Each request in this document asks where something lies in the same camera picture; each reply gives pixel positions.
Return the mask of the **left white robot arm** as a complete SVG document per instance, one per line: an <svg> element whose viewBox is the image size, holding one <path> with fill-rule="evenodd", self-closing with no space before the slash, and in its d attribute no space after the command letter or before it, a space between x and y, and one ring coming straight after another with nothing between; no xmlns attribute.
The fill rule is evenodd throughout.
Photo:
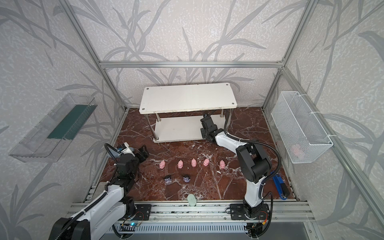
<svg viewBox="0 0 384 240"><path fill-rule="evenodd" d="M50 240L99 240L120 219L133 218L137 211L133 198L128 196L139 180L139 165L148 157L147 146L135 150L128 143L104 148L115 163L115 173L106 182L103 192L86 207L69 218L57 220Z"/></svg>

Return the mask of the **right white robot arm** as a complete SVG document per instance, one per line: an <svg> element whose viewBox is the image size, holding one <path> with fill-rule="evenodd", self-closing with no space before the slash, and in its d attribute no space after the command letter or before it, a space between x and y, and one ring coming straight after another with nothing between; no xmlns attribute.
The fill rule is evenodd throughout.
<svg viewBox="0 0 384 240"><path fill-rule="evenodd" d="M245 217L254 220L262 214L265 215L267 222L271 218L271 210L264 202L263 189L270 176L272 163L263 147L268 147L268 145L232 136L226 128L218 128L208 114L203 115L201 124L201 134L205 140L230 150L238 158L242 174L247 182L243 200Z"/></svg>

